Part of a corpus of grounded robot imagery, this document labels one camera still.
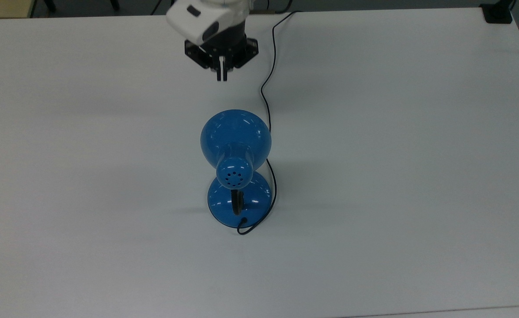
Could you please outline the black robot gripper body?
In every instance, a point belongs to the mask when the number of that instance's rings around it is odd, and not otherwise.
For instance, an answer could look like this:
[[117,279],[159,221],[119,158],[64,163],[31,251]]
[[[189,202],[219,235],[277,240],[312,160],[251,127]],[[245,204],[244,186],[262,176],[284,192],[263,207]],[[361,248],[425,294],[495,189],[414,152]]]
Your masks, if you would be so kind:
[[185,55],[204,69],[216,71],[216,58],[227,57],[228,71],[241,68],[258,55],[258,42],[248,38],[246,22],[243,21],[218,32],[201,45],[184,41]]

